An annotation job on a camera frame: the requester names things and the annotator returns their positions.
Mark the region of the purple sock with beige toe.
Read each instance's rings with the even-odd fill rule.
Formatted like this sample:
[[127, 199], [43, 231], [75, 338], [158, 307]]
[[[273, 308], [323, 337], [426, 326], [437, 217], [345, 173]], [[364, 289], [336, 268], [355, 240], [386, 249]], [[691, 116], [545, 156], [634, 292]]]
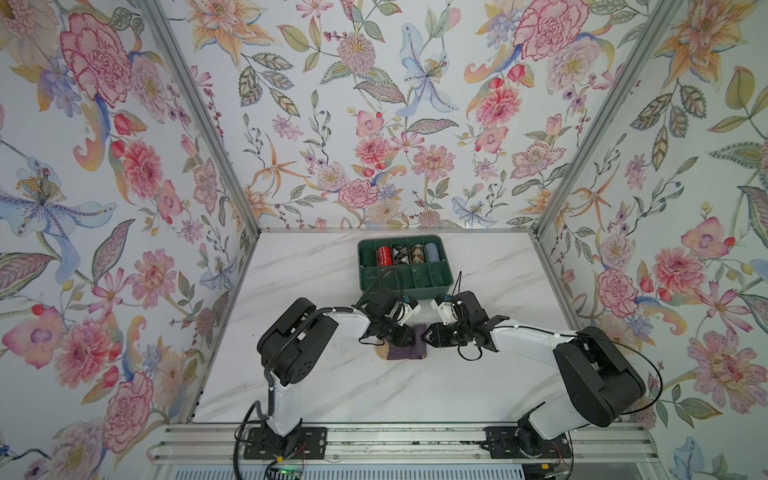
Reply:
[[415, 343], [411, 346], [397, 347], [390, 343], [385, 343], [375, 347], [376, 354], [383, 360], [422, 360], [427, 357], [427, 345], [421, 339], [426, 332], [426, 324], [416, 324], [413, 326], [415, 334]]

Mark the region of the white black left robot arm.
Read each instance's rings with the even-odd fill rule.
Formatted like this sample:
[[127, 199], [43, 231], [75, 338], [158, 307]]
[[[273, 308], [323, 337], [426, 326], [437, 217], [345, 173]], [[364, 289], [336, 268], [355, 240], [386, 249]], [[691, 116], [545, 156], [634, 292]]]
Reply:
[[257, 345], [267, 381], [267, 410], [257, 407], [262, 423], [280, 438], [302, 422], [299, 384], [314, 369], [333, 337], [380, 342], [395, 347], [416, 344], [408, 321], [421, 311], [417, 299], [380, 289], [353, 306], [318, 307], [295, 300], [262, 335]]

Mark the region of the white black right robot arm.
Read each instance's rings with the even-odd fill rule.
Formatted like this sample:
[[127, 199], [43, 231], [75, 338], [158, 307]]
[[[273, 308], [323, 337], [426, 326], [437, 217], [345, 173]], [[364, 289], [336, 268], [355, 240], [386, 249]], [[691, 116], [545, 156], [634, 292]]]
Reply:
[[474, 293], [439, 295], [431, 307], [440, 321], [423, 340], [435, 348], [470, 344], [493, 353], [512, 353], [558, 370], [565, 392], [533, 408], [516, 421], [520, 445], [538, 447], [585, 425], [607, 427], [627, 415], [646, 394], [646, 386], [622, 352], [598, 327], [551, 331], [490, 317]]

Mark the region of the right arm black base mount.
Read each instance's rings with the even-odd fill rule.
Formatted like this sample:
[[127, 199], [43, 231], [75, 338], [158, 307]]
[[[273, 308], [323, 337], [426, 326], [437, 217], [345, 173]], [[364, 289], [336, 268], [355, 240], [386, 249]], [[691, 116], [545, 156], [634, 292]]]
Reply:
[[570, 459], [572, 448], [568, 437], [562, 434], [546, 440], [535, 431], [516, 425], [488, 426], [481, 447], [492, 459]]

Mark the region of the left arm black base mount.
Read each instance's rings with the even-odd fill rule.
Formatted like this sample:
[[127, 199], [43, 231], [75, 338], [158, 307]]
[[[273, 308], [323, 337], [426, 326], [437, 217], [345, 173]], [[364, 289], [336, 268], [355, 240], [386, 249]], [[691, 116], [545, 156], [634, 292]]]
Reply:
[[268, 426], [248, 431], [243, 458], [245, 460], [324, 460], [328, 445], [326, 427], [298, 425], [285, 436]]

